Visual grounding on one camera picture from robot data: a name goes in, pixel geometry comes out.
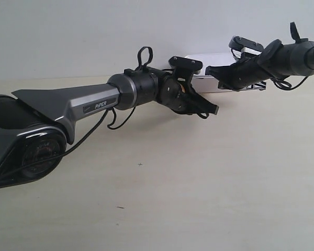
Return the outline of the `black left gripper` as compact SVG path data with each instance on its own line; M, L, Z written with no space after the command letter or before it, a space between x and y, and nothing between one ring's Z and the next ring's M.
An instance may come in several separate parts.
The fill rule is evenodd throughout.
M217 115L219 106L198 95L191 84L179 82L170 74L159 77L159 104L179 115Z

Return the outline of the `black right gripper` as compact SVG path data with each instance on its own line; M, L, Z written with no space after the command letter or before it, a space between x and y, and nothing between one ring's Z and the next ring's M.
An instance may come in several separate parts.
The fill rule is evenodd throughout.
M267 73L258 64L259 56L240 60L231 65L208 66L206 76L226 77L218 82L218 89L240 90L249 85L267 80Z

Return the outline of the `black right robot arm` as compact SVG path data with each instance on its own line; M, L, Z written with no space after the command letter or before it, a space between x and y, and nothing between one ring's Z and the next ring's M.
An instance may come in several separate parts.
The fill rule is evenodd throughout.
M218 88L240 91L252 84L290 76L314 75L314 41L282 44L278 39L250 59L225 66L208 66L205 74L219 81Z

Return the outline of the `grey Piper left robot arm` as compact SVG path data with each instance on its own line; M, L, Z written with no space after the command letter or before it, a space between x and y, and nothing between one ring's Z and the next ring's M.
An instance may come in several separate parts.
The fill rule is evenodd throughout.
M60 88L21 89L0 95L0 188L26 184L50 174L79 146L77 121L101 112L134 111L155 101L179 115L206 119L218 106L195 92L194 70L141 66L113 75L107 83Z

